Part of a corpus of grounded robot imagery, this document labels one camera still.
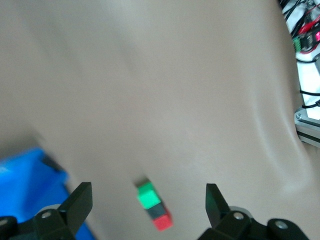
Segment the silver screw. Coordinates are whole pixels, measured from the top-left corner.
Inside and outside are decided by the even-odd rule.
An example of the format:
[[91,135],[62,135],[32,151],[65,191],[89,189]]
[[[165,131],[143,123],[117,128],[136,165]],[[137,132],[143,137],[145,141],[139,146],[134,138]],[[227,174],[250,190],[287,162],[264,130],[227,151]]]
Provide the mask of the silver screw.
[[46,211],[45,213],[43,213],[43,214],[41,215],[41,218],[46,219],[46,218],[48,218],[48,217],[50,217],[50,216],[51,216],[51,212]]
[[287,229],[288,228],[288,225],[285,222],[279,221],[279,220],[275,222],[275,225],[280,229]]
[[244,215],[243,215],[242,213],[240,213],[240,212],[235,212],[235,213],[233,214],[233,216],[234,216],[234,218],[237,219],[237,220],[242,220],[242,219],[245,218]]
[[8,223],[8,219],[3,219],[0,221],[0,226],[6,225]]

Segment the blue object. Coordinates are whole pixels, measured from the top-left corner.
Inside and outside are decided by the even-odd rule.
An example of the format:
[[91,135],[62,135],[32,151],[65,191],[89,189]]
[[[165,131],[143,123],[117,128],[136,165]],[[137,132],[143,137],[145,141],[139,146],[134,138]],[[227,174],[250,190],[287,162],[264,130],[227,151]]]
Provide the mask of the blue object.
[[[45,157],[41,148],[33,148],[0,161],[0,216],[14,216],[22,223],[42,208],[68,198],[67,173],[44,164]],[[95,239],[85,223],[75,237]]]

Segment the beige surface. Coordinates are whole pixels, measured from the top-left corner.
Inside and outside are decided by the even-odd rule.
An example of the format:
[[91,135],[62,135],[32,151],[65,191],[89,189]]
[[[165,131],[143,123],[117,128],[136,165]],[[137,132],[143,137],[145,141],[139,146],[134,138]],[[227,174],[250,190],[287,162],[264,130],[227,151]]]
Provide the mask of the beige surface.
[[[295,132],[290,45],[275,0],[1,1],[1,154],[38,142],[71,186],[92,181],[101,240],[195,240],[206,183],[316,240],[319,154]],[[165,232],[136,200],[144,177]]]

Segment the screw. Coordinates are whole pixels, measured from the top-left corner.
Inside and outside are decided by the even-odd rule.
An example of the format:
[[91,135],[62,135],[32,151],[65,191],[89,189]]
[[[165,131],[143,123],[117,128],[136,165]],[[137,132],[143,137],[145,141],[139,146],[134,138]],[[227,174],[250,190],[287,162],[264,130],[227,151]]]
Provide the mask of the screw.
[[43,213],[43,214],[41,215],[41,218],[46,219],[46,218],[48,218],[48,217],[50,217],[50,216],[51,216],[51,212],[46,211],[45,213]]
[[8,223],[8,219],[3,219],[0,221],[0,226],[6,225]]
[[288,225],[285,222],[279,221],[279,220],[275,222],[275,225],[280,229],[287,229],[288,228]]
[[245,218],[244,215],[243,215],[242,213],[240,213],[240,212],[235,212],[235,213],[233,214],[233,216],[234,216],[234,218],[237,219],[237,220],[242,220],[242,219]]

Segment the stacked blocks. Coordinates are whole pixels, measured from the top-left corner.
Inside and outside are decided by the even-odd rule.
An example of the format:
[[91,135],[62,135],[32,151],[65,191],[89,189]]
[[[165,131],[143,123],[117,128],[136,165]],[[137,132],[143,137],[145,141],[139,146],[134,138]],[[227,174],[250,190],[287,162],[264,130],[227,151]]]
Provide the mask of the stacked blocks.
[[143,208],[146,209],[158,231],[164,231],[173,226],[171,215],[151,182],[138,187],[137,198]]

